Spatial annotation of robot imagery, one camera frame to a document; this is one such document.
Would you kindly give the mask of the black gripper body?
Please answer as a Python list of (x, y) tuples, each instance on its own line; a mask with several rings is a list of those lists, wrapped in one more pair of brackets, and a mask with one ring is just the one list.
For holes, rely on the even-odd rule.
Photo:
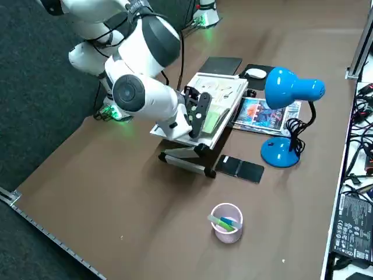
[(186, 122), (191, 122), (189, 119), (189, 115), (187, 112), (187, 101), (189, 99), (188, 94), (185, 94), (184, 90), (183, 91), (176, 91), (177, 98), (178, 98), (178, 104), (181, 105), (181, 112), (182, 115), (184, 116)]

